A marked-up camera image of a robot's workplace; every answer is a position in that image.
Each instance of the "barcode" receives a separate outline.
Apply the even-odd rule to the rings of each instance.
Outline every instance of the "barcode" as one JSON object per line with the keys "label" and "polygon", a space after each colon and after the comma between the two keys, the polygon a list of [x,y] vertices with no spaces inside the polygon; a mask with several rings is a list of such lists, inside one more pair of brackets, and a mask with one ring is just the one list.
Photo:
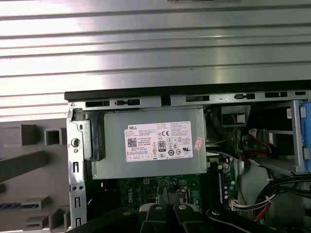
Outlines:
{"label": "barcode", "polygon": [[136,147],[137,146],[137,138],[128,138],[127,143],[128,143],[128,147]]}

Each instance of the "metal frame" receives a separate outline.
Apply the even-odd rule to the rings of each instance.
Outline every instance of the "metal frame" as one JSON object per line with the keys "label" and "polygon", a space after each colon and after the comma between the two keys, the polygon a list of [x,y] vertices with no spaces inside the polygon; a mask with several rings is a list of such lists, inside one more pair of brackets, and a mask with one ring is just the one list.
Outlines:
{"label": "metal frame", "polygon": [[84,134],[88,121],[72,121],[73,109],[70,108],[67,118],[68,161],[69,161],[69,199],[71,226],[78,227],[87,222],[86,171],[84,154],[89,152]]}
{"label": "metal frame", "polygon": [[[186,97],[193,97],[198,95],[184,95],[184,96],[171,96],[171,106],[168,108],[190,106],[190,105],[210,105],[210,104],[222,104],[222,103],[249,103],[249,102],[259,102],[259,101],[284,101],[292,100],[291,102],[281,103],[278,106],[289,106],[292,108],[292,123],[293,132],[284,132],[293,134],[295,141],[295,160],[296,167],[294,164],[289,164],[286,161],[284,163],[277,163],[273,160],[260,160],[260,164],[269,167],[271,169],[278,170],[284,174],[291,175],[291,173],[303,172],[303,155],[302,155],[302,144],[300,135],[300,111],[299,105],[300,100],[310,100],[310,91],[305,91],[304,95],[302,92],[297,93],[295,91],[287,91],[287,96],[268,98],[265,96],[267,92],[255,92],[255,93],[238,93],[238,94],[210,94],[208,101],[194,101],[186,102]],[[242,98],[242,96],[248,96],[252,94],[253,99]],[[117,101],[128,101],[128,100],[139,100],[139,104],[135,106],[129,106],[127,104],[117,105]],[[102,101],[109,102],[110,106],[95,106],[87,107],[88,103],[98,103],[101,105]],[[86,182],[87,174],[85,171],[87,160],[91,160],[91,141],[90,141],[90,130],[91,124],[90,119],[92,119],[92,114],[96,111],[109,112],[115,110],[125,110],[139,108],[144,111],[150,108],[161,107],[161,97],[139,97],[139,98],[117,98],[117,99],[98,99],[90,101],[81,102],[70,102],[69,103],[69,113],[67,119],[67,130],[68,130],[68,152],[69,152],[69,183],[70,183],[70,209],[71,209],[71,224],[73,227],[79,226],[87,222],[86,219],[86,209],[87,209],[87,199],[86,199]],[[73,112],[77,111],[80,114],[76,114],[77,119],[73,121]],[[73,143],[74,139],[79,139],[80,144],[77,146]]]}

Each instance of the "wire bundle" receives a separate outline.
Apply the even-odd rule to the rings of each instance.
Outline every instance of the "wire bundle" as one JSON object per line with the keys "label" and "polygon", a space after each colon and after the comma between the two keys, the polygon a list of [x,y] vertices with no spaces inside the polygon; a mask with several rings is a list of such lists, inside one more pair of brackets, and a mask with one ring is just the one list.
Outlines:
{"label": "wire bundle", "polygon": [[[283,177],[267,184],[258,195],[255,205],[261,204],[263,201],[265,201],[266,196],[269,197],[272,197],[272,195],[275,196],[273,198],[270,198],[270,203],[267,203],[264,207],[255,210],[254,212],[255,217],[253,220],[254,221],[260,220],[269,209],[271,201],[276,200],[280,194],[290,192],[304,198],[311,198],[311,191],[295,188],[298,183],[303,182],[311,182],[311,175],[295,175],[292,177]],[[294,186],[293,187],[283,186],[286,184],[294,184]]]}
{"label": "wire bundle", "polygon": [[279,196],[278,194],[273,194],[270,197],[266,196],[266,200],[260,203],[254,204],[254,205],[239,205],[236,201],[234,201],[232,202],[232,207],[234,207],[235,209],[241,210],[241,211],[257,210],[257,209],[264,208],[266,205],[270,204],[275,199],[277,199],[278,196]]}

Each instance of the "blue drive bracket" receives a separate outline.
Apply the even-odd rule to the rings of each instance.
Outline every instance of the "blue drive bracket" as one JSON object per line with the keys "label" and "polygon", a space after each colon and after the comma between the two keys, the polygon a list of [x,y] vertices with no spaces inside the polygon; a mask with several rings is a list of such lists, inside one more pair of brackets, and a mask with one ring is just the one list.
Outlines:
{"label": "blue drive bracket", "polygon": [[302,150],[306,171],[311,171],[311,103],[304,103],[302,107],[305,108],[304,116],[300,114]]}

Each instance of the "red sticker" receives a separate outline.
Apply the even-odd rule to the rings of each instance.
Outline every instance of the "red sticker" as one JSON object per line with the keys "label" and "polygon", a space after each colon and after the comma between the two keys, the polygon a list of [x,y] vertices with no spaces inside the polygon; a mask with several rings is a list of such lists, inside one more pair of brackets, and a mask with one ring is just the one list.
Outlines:
{"label": "red sticker", "polygon": [[198,137],[196,139],[195,145],[194,145],[194,149],[195,150],[200,150],[203,144],[203,139],[201,137]]}

